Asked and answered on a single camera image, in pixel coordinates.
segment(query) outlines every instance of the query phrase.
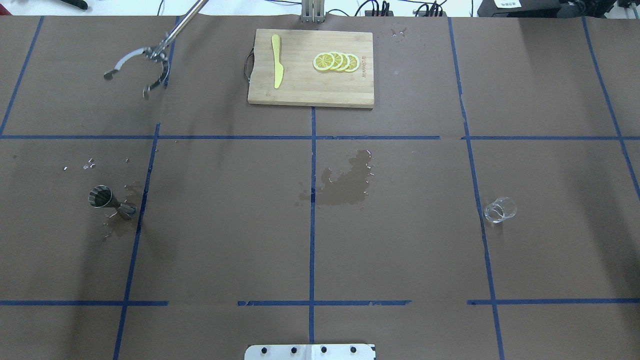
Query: jigger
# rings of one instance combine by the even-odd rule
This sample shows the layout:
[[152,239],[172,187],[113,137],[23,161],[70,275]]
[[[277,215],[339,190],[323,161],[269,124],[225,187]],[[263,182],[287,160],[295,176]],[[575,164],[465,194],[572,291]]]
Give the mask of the jigger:
[[120,202],[113,196],[108,186],[98,185],[89,193],[89,205],[94,208],[115,208],[121,218],[131,220],[136,213],[136,207],[126,202]]

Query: cutting board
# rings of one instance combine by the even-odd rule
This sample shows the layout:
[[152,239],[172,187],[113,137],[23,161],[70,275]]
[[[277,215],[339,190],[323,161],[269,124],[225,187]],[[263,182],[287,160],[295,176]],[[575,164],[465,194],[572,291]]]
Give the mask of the cutting board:
[[[284,66],[277,89],[273,87],[273,34],[280,35],[280,63]],[[250,104],[373,108],[372,33],[258,29],[253,51]],[[316,55],[330,51],[358,56],[360,68],[351,73],[316,70]]]

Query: lemon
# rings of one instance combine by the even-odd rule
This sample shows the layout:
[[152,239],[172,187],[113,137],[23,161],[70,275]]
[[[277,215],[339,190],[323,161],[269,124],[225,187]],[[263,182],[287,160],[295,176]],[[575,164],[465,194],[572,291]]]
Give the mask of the lemon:
[[314,68],[318,71],[327,71],[331,69],[334,61],[335,57],[332,53],[319,53],[314,58]]
[[360,58],[354,54],[345,54],[345,56],[349,59],[349,66],[344,69],[344,72],[354,72],[358,70],[360,67]]
[[338,53],[337,51],[332,51],[331,55],[333,55],[333,58],[335,59],[333,61],[333,66],[331,67],[332,70],[335,70],[339,67],[342,66],[342,62],[344,62],[344,58],[342,58],[342,56],[340,56],[341,53]]
[[347,56],[347,54],[340,53],[340,57],[342,58],[342,66],[335,69],[336,71],[344,71],[349,67],[349,64],[351,63],[351,59],[349,58],[349,56]]

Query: clear glass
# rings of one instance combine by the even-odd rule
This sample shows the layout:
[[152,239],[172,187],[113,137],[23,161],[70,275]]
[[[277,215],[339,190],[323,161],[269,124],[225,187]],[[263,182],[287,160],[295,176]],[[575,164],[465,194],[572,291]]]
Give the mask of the clear glass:
[[484,208],[484,217],[494,224],[501,223],[516,215],[515,201],[509,197],[499,197]]

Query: yellow knife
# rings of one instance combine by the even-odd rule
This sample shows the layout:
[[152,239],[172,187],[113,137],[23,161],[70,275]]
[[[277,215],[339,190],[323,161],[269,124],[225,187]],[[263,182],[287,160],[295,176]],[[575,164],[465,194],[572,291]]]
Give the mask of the yellow knife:
[[279,88],[284,75],[284,66],[280,63],[280,35],[273,34],[271,36],[271,45],[273,46],[273,63],[275,64],[273,87]]

